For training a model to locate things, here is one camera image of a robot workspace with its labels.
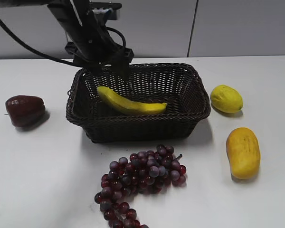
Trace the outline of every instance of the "wicker basket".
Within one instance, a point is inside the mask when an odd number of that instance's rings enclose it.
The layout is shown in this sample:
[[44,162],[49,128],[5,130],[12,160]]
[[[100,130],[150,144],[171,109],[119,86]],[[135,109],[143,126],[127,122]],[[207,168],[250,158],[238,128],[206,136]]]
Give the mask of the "wicker basket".
[[[100,76],[81,69],[69,91],[68,121],[81,126],[94,143],[188,137],[209,116],[209,96],[196,70],[187,64],[130,65],[130,78],[120,79],[110,67]],[[97,94],[107,86],[134,101],[168,103],[159,115],[126,116],[107,106]]]

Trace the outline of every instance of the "white table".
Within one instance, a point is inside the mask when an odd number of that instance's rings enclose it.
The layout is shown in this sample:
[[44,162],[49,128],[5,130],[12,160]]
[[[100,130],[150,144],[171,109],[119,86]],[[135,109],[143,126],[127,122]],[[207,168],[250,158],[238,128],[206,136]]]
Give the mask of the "white table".
[[[135,59],[193,65],[207,92],[220,84],[244,98],[243,115],[212,110],[172,144],[188,168],[187,187],[138,195],[131,207],[150,228],[285,228],[285,56]],[[110,161],[159,142],[93,144],[66,118],[77,68],[49,60],[0,60],[0,228],[108,228],[94,203]],[[50,118],[30,132],[5,115],[14,95],[44,99]],[[259,177],[235,183],[226,156],[229,133],[245,126],[259,139]]]

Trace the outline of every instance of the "grapes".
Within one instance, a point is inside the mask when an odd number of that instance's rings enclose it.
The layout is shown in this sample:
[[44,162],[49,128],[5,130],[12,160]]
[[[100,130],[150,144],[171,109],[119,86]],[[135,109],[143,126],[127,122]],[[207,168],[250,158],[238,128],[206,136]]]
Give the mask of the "grapes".
[[116,215],[113,209],[109,209],[104,213],[105,220],[109,221],[109,220],[113,220],[114,218],[116,218]]
[[150,177],[158,177],[160,174],[160,170],[156,166],[150,167],[149,175]]
[[101,195],[104,197],[104,198],[110,198],[113,194],[113,191],[110,187],[104,187],[102,190],[101,190]]
[[180,173],[176,170],[172,170],[170,174],[172,181],[177,181],[180,178]]
[[113,161],[110,163],[109,167],[110,167],[110,170],[117,170],[117,169],[119,169],[119,163],[116,161]]
[[101,200],[102,200],[102,196],[101,196],[101,192],[99,192],[95,195],[94,201],[95,203],[100,204]]
[[151,166],[159,166],[159,164],[157,163],[157,161],[155,159],[150,159],[147,162],[147,166],[151,167]]
[[111,208],[112,202],[109,199],[103,199],[100,202],[100,209],[106,211],[109,210]]
[[131,177],[129,175],[124,175],[121,177],[120,181],[124,186],[129,186],[131,184]]
[[146,151],[140,151],[137,154],[138,158],[146,158],[147,157],[147,152]]
[[102,181],[102,182],[101,182],[101,187],[102,187],[102,188],[104,188],[104,187],[109,187],[110,184],[111,184],[111,183],[110,183],[110,181],[108,181],[108,180]]
[[162,148],[158,151],[158,154],[161,156],[161,157],[164,157],[167,153],[167,150],[165,148]]
[[123,228],[124,225],[121,221],[119,220],[114,220],[112,223],[112,228]]
[[123,227],[124,228],[135,228],[135,222],[133,219],[126,219],[123,222]]
[[133,173],[135,171],[135,166],[130,162],[126,164],[125,170],[127,173]]
[[108,176],[109,179],[114,180],[119,176],[119,173],[117,171],[110,170]]
[[173,146],[166,146],[167,153],[174,153],[174,147]]
[[165,173],[166,173],[166,168],[165,168],[165,167],[163,167],[163,166],[161,165],[160,167],[158,167],[158,169],[159,169],[159,171],[160,171],[160,173],[159,173],[159,176],[160,176],[160,177],[163,176],[163,175],[165,175]]
[[123,202],[123,203],[119,204],[118,211],[119,211],[121,214],[127,213],[127,211],[128,211],[129,209],[130,209],[130,205],[129,205],[127,202]]
[[180,173],[181,175],[184,175],[187,172],[186,166],[180,165]]
[[111,228],[148,228],[136,220],[137,213],[128,203],[117,203],[130,194],[158,193],[164,186],[182,186],[186,167],[180,165],[172,146],[158,145],[154,151],[140,151],[130,155],[130,162],[122,157],[110,163],[110,171],[101,178],[101,192],[94,201],[99,204],[104,219]]
[[133,220],[136,219],[136,216],[137,216],[136,210],[134,210],[134,209],[132,209],[132,208],[129,209],[129,210],[127,211],[126,215],[125,215],[125,217],[126,217],[127,219],[133,219]]
[[129,161],[128,161],[127,158],[122,157],[122,158],[120,158],[120,159],[118,160],[118,162],[119,162],[119,165],[120,165],[120,166],[124,167],[126,164],[128,164]]
[[132,161],[133,159],[137,159],[138,158],[138,155],[136,153],[132,153],[130,155],[130,161]]
[[172,168],[173,170],[180,171],[180,170],[181,170],[181,165],[180,165],[179,161],[178,161],[178,160],[173,160],[173,161],[171,162],[171,168]]

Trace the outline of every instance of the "fake fruit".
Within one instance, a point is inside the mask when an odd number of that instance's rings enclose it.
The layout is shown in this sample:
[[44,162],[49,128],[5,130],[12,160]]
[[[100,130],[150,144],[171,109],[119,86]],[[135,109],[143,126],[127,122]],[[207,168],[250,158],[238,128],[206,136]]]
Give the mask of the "fake fruit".
[[[101,178],[102,186],[107,182],[109,185],[105,185],[106,187],[103,187],[102,191],[94,197],[95,202],[100,204],[100,210],[104,213],[104,219],[109,221],[110,227],[148,228],[147,225],[140,225],[140,222],[137,220],[136,210],[131,209],[127,202],[123,202],[123,197],[138,192],[144,194],[158,193],[164,185],[169,186],[171,183],[176,186],[184,184],[186,181],[184,176],[186,167],[178,162],[182,155],[173,158],[173,153],[174,148],[172,146],[158,145],[157,152],[133,153],[130,155],[130,162],[127,158],[120,158],[119,162],[113,161],[110,163],[109,174],[105,174]],[[175,163],[175,166],[170,168],[164,167],[162,164],[164,160]],[[110,172],[113,171],[117,173],[117,176],[110,176]],[[121,184],[120,188],[116,188],[117,183]]]
[[249,179],[259,171],[261,154],[255,134],[248,128],[233,130],[226,143],[231,173],[238,179]]
[[165,112],[167,103],[147,104],[131,101],[118,95],[112,89],[99,86],[97,92],[102,101],[126,115],[156,115]]
[[44,102],[37,96],[18,95],[5,102],[6,110],[15,127],[27,127],[38,120],[45,113]]
[[210,95],[213,106],[224,113],[237,113],[243,107],[243,98],[235,89],[220,85]]

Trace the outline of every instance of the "banana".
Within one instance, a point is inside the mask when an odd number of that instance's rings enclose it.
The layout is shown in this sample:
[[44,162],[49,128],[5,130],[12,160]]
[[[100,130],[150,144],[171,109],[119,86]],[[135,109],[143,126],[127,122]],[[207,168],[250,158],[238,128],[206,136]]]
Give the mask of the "banana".
[[148,104],[131,101],[105,86],[97,87],[97,92],[103,102],[126,115],[156,115],[165,112],[167,107],[167,103]]

